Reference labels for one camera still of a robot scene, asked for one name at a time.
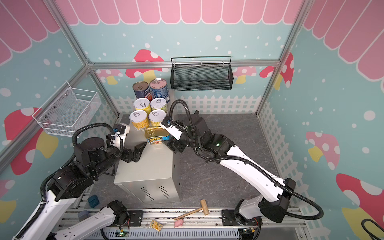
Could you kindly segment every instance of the yellow mushroom stem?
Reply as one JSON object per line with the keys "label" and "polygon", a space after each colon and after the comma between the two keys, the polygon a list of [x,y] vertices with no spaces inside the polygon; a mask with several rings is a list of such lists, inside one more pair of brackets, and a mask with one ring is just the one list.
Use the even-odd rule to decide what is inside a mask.
{"label": "yellow mushroom stem", "polygon": [[144,81],[147,83],[149,83],[150,81],[156,78],[155,71],[153,70],[144,72],[143,76],[144,76]]}

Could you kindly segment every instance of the tin can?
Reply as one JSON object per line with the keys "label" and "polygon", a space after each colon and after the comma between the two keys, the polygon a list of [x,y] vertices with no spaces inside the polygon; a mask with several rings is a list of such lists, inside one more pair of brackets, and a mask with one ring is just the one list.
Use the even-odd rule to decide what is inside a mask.
{"label": "tin can", "polygon": [[151,90],[147,82],[142,81],[134,83],[132,88],[137,98],[147,98],[149,101],[152,100]]}
{"label": "tin can", "polygon": [[167,113],[167,101],[164,98],[155,98],[151,101],[152,110],[161,109]]}
{"label": "tin can", "polygon": [[143,110],[134,111],[129,115],[129,120],[138,131],[144,131],[149,127],[147,113]]}
{"label": "tin can", "polygon": [[158,144],[163,141],[167,141],[170,138],[170,134],[162,127],[149,127],[145,131],[145,137],[149,144]]}
{"label": "tin can", "polygon": [[148,118],[154,127],[160,127],[161,121],[166,117],[166,113],[161,109],[153,110]]}
{"label": "tin can", "polygon": [[162,78],[155,78],[149,83],[152,98],[164,98],[169,103],[169,91],[167,81]]}
{"label": "tin can", "polygon": [[152,109],[149,104],[149,100],[147,98],[138,98],[133,102],[133,106],[136,110],[144,110],[147,114],[149,114]]}

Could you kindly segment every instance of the gray stone floor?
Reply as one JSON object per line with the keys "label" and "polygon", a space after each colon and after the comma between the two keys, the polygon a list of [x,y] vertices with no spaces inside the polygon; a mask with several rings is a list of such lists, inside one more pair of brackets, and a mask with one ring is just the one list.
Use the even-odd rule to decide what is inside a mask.
{"label": "gray stone floor", "polygon": [[[248,157],[266,170],[277,171],[255,114],[201,114],[212,133],[230,138]],[[129,123],[128,115],[122,122]],[[114,177],[102,175],[92,190],[104,207],[113,200],[122,201],[127,208],[198,208],[206,199],[208,207],[235,207],[240,199],[259,195],[248,182],[230,169],[217,163],[205,163],[191,148],[186,148],[181,160],[181,201],[162,204],[143,204],[113,184]]]}

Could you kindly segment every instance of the black cable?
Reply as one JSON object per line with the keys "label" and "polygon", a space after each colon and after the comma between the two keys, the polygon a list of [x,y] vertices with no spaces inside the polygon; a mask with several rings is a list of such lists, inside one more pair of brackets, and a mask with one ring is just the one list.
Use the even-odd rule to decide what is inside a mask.
{"label": "black cable", "polygon": [[245,159],[245,158],[242,158],[242,157],[238,157],[238,156],[224,156],[224,157],[219,157],[219,158],[214,158],[213,159],[213,158],[205,157],[202,154],[200,154],[199,149],[196,146],[196,126],[195,126],[195,124],[194,124],[194,122],[192,120],[192,117],[191,117],[188,105],[187,105],[187,103],[185,101],[183,101],[181,99],[177,99],[177,100],[175,100],[172,103],[172,105],[171,105],[171,107],[169,109],[169,122],[170,123],[173,122],[173,119],[172,119],[173,108],[175,107],[175,105],[177,103],[181,103],[184,106],[185,113],[187,114],[188,121],[189,121],[189,124],[191,125],[191,130],[192,130],[192,139],[191,139],[192,149],[193,149],[193,151],[195,152],[195,154],[197,156],[201,157],[202,159],[204,159],[204,160],[206,160],[208,162],[218,162],[218,161],[222,161],[222,160],[238,160],[238,161],[244,162],[245,164],[249,164],[252,167],[254,167],[256,170],[261,172],[274,185],[276,185],[277,187],[283,189],[284,191],[286,191],[287,193],[291,194],[292,196],[295,196],[295,197],[303,200],[304,202],[312,205],[314,208],[316,208],[319,211],[318,214],[313,215],[313,216],[297,215],[297,214],[293,214],[293,213],[290,213],[290,212],[286,212],[285,215],[290,216],[290,217],[299,218],[299,219],[304,219],[304,220],[316,220],[316,219],[320,219],[320,218],[323,217],[324,211],[322,210],[322,208],[318,204],[316,204],[315,202],[311,201],[310,199],[308,199],[308,198],[306,198],[306,197],[296,193],[295,191],[292,191],[291,189],[285,187],[284,185],[282,185],[281,183],[276,181],[273,177],[271,177],[269,174],[267,174],[262,168],[260,168],[258,165],[254,164],[253,162],[249,161],[248,159]]}
{"label": "black cable", "polygon": [[107,236],[105,235],[104,230],[102,228],[100,229],[100,233],[101,233],[101,236],[104,238],[104,240],[109,240],[107,238]]}
{"label": "black cable", "polygon": [[[106,127],[109,129],[109,131],[111,132],[111,134],[114,134],[114,131],[113,131],[113,128],[106,124],[106,123],[103,123],[103,122],[99,122],[99,123],[94,123],[94,124],[89,124],[87,126],[84,126],[80,129],[78,129],[76,132],[74,132],[74,134],[72,135],[72,144],[73,146],[77,145],[77,136],[80,135],[80,133],[84,132],[85,130],[88,130],[90,128],[93,128],[93,127]],[[120,152],[122,153],[122,140],[120,141]],[[72,156],[68,159],[68,161],[66,161],[64,163],[63,166],[61,166],[61,168],[57,169],[56,171],[54,171],[51,175],[49,175],[48,177],[46,177],[43,182],[41,183],[40,185],[40,195],[41,195],[41,204],[39,206],[39,208],[37,209],[36,213],[33,215],[33,217],[28,221],[28,223],[20,230],[20,232],[16,235],[16,239],[20,239],[24,233],[32,226],[32,224],[36,221],[36,219],[40,216],[40,214],[43,212],[44,208],[45,208],[45,205],[48,201],[47,199],[47,196],[46,196],[46,185],[47,183],[49,182],[49,180],[51,180],[51,178],[62,168],[68,166],[73,160],[75,159],[75,154],[73,152]]]}
{"label": "black cable", "polygon": [[376,237],[375,235],[373,235],[373,233],[371,233],[370,231],[368,231],[368,229],[365,227],[365,223],[366,222],[371,222],[371,223],[373,223],[374,225],[376,225],[376,227],[378,227],[381,231],[383,231],[384,232],[384,229],[382,228],[382,227],[380,227],[380,225],[378,225],[375,221],[372,221],[371,219],[368,219],[368,218],[366,218],[366,219],[364,219],[363,221],[361,221],[361,226],[362,226],[362,228],[368,233],[368,235],[371,237],[371,239],[373,239],[373,240],[380,240],[378,237]]}

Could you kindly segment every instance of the teal wall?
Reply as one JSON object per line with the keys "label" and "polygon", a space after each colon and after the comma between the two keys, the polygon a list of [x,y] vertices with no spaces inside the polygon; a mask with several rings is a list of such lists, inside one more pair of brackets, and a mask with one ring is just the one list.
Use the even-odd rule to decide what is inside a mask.
{"label": "teal wall", "polygon": [[301,30],[291,53],[290,87],[273,89],[260,113],[279,171],[323,208],[323,218],[308,222],[314,240],[369,240],[362,219],[384,227],[384,92],[311,31]]}

